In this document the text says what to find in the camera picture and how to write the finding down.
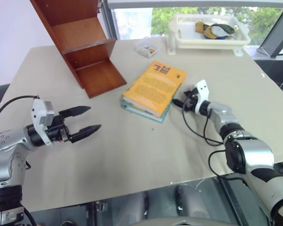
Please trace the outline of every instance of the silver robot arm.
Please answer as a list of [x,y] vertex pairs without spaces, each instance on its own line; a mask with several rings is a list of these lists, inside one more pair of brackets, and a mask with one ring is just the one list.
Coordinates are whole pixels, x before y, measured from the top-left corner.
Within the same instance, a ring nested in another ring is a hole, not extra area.
[[77,116],[89,109],[86,106],[74,107],[54,116],[50,102],[34,99],[33,124],[0,133],[0,226],[12,226],[23,220],[22,184],[25,171],[30,168],[27,155],[39,146],[52,146],[55,141],[74,143],[97,131],[101,125],[89,126],[70,134],[64,124],[66,117]]
[[228,167],[246,181],[275,225],[283,226],[283,174],[273,169],[274,155],[270,147],[245,131],[231,108],[207,100],[208,87],[204,80],[195,88],[198,91],[194,95],[197,99],[195,113],[208,116],[214,123],[225,145]]

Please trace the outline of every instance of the plastic basket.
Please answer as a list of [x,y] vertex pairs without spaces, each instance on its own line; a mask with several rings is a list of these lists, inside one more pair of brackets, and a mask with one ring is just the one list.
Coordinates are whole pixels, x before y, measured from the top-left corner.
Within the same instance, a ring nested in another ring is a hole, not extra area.
[[[212,25],[227,24],[235,29],[235,39],[208,40],[203,34],[195,32],[197,22]],[[169,22],[168,53],[175,54],[175,48],[242,49],[250,43],[247,26],[234,16],[175,14]]]

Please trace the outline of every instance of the book cover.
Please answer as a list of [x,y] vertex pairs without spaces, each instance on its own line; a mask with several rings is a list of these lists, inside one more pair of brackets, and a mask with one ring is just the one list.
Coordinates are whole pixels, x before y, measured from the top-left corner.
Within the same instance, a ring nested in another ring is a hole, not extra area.
[[182,84],[187,72],[154,61],[123,93],[123,100],[160,117]]
[[132,105],[131,103],[128,103],[126,101],[122,101],[122,108],[124,108],[127,111],[136,113],[140,116],[146,117],[148,119],[152,119],[154,121],[158,121],[160,123],[162,123],[166,117],[166,114],[170,108],[171,103],[167,106],[167,108],[165,109],[165,111],[162,113],[162,115],[160,117],[157,117],[149,112],[147,112],[146,110],[143,109],[139,109],[137,107],[135,107],[134,105]]

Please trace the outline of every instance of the table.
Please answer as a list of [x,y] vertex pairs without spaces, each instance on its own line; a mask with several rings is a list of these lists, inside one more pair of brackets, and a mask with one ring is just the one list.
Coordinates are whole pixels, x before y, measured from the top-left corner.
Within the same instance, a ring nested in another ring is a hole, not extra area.
[[[160,124],[120,107],[122,93],[153,60],[188,72],[176,97],[206,79],[210,101],[229,105],[246,130],[270,145],[275,161],[283,161],[283,92],[245,52],[236,57],[230,50],[190,49],[168,56],[163,47],[147,59],[134,51],[135,42],[117,41],[111,56],[127,85],[92,99],[79,87],[55,46],[33,48],[28,53],[2,102],[20,95],[40,95],[52,102],[56,112],[87,105],[92,109],[66,119],[70,131],[102,124],[87,139],[43,146],[28,156],[32,168],[25,175],[23,204],[29,211],[213,176],[208,155],[222,147],[210,147],[193,135],[180,109],[172,106]],[[11,104],[0,116],[0,131],[31,124],[31,107],[31,100]],[[205,117],[190,113],[187,118],[202,132]],[[218,138],[211,122],[207,136]],[[220,174],[231,172],[223,153],[212,158],[212,167]]]

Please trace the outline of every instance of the green foliage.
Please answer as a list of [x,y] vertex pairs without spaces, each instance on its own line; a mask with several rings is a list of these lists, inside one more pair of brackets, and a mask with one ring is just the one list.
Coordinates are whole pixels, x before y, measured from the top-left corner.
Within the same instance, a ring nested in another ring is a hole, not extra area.
[[216,14],[224,11],[225,15],[235,16],[240,22],[250,27],[250,45],[260,45],[282,13],[281,8],[251,8],[251,7],[174,7],[153,8],[152,34],[168,34],[168,23],[173,14]]

